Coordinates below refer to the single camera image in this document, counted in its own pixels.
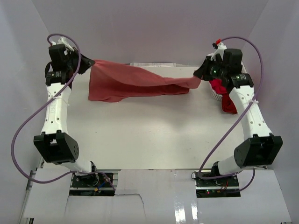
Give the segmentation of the red t shirt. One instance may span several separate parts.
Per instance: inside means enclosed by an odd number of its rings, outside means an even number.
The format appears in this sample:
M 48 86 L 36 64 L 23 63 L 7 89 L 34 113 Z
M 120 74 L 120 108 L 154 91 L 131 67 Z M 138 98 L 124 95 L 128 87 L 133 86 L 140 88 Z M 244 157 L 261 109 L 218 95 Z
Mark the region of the red t shirt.
M 215 79 L 209 82 L 217 93 L 222 94 L 222 101 L 220 101 L 222 110 L 226 113 L 237 114 L 237 109 L 229 97 L 226 88 L 222 86 L 221 80 Z

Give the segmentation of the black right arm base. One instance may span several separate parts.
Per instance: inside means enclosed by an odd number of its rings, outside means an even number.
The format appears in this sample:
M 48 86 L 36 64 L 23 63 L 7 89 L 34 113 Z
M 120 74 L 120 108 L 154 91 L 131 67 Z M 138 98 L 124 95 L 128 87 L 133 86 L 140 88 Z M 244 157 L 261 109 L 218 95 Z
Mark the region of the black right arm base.
M 193 171 L 191 178 L 195 181 L 197 198 L 240 197 L 239 182 L 236 175 L 221 179 L 203 180 L 198 171 Z

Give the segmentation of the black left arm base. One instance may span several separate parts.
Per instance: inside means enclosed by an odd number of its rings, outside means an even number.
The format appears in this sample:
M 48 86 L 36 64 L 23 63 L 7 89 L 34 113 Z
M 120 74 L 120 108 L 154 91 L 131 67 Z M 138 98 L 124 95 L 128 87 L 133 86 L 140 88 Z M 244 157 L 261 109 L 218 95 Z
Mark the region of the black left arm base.
M 103 174 L 93 174 L 88 176 L 73 175 L 70 184 L 69 196 L 114 196 L 117 187 L 118 172 L 103 171 Z

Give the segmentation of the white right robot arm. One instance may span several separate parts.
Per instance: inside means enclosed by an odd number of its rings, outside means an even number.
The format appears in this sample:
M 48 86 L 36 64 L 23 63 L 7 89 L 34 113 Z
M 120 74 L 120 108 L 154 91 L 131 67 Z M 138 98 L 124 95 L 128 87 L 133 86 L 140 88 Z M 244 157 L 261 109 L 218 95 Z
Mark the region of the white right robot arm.
M 194 72 L 205 81 L 221 80 L 240 115 L 244 141 L 235 148 L 232 156 L 217 161 L 211 174 L 198 174 L 200 179 L 211 179 L 216 186 L 227 182 L 228 176 L 246 168 L 271 165 L 279 153 L 283 140 L 275 136 L 267 126 L 260 111 L 254 83 L 248 73 L 242 72 L 242 51 L 240 49 L 218 48 L 207 56 L 203 64 Z

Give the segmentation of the salmon pink t shirt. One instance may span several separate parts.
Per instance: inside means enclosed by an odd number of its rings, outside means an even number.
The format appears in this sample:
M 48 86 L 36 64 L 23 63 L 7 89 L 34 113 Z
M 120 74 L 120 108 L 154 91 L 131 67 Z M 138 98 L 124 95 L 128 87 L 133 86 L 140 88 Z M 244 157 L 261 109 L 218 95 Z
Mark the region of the salmon pink t shirt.
M 196 76 L 162 77 L 140 67 L 96 60 L 91 67 L 88 100 L 113 103 L 129 97 L 187 94 L 200 82 Z

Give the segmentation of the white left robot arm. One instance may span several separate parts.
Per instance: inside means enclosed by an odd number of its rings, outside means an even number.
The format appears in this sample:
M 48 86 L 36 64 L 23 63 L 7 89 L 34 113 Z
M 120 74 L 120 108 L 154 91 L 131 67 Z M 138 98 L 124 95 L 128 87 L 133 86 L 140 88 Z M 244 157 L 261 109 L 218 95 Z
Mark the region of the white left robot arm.
M 84 73 L 94 61 L 78 53 L 69 44 L 58 43 L 49 47 L 51 62 L 45 69 L 47 90 L 45 122 L 40 135 L 34 137 L 34 145 L 47 163 L 61 165 L 83 174 L 88 186 L 98 183 L 99 175 L 93 171 L 93 163 L 79 154 L 79 145 L 67 130 L 68 100 L 71 94 L 71 78 L 79 68 Z

